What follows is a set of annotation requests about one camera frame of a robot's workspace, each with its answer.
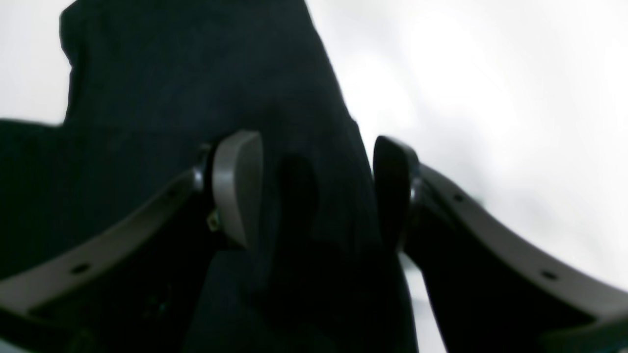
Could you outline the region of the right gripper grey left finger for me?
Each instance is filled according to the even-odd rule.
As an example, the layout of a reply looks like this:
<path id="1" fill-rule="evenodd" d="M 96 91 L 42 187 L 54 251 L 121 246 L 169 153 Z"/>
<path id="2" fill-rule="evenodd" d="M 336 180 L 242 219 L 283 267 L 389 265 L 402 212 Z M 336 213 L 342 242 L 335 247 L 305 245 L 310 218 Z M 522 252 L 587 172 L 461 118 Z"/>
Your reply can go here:
<path id="1" fill-rule="evenodd" d="M 1 282 L 1 307 L 21 317 L 104 278 L 135 255 L 186 206 L 245 248 L 258 235 L 264 174 L 260 132 L 240 130 L 204 145 L 195 167 L 127 219 L 32 270 Z"/>

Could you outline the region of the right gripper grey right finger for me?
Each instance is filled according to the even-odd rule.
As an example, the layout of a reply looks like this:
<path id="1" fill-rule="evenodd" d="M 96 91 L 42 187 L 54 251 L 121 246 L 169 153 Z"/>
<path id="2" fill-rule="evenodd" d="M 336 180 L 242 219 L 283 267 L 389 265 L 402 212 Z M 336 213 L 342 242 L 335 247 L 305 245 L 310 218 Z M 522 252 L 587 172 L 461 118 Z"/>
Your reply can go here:
<path id="1" fill-rule="evenodd" d="M 398 139 L 376 139 L 373 168 L 384 242 L 422 270 L 444 339 L 626 339 L 626 291 L 524 240 Z"/>

